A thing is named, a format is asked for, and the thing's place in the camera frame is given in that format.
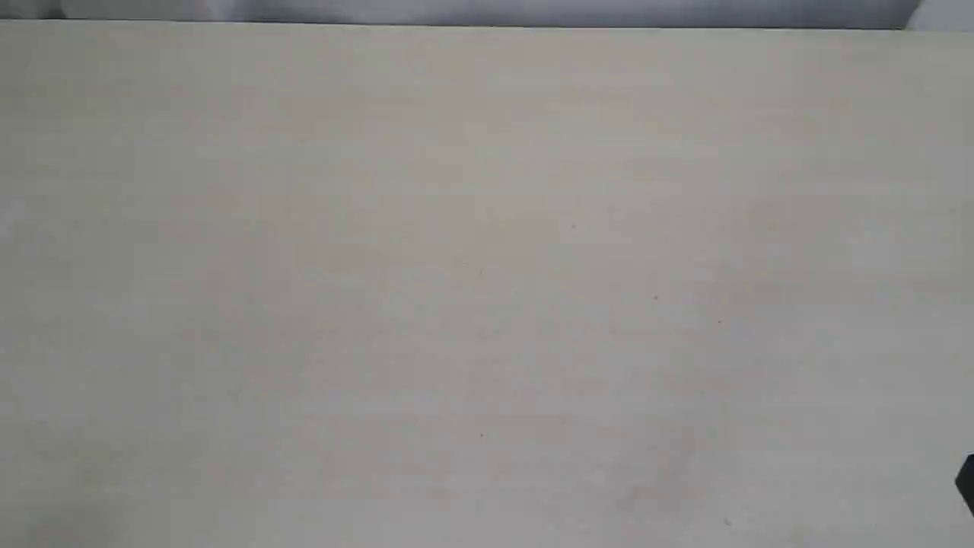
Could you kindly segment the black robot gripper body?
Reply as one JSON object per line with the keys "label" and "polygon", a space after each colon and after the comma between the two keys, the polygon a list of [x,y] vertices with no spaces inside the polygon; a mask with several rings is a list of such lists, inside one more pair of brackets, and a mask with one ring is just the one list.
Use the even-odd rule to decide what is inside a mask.
{"label": "black robot gripper body", "polygon": [[974,455],[967,455],[959,472],[954,477],[954,485],[960,494],[965,507],[971,515],[974,513]]}

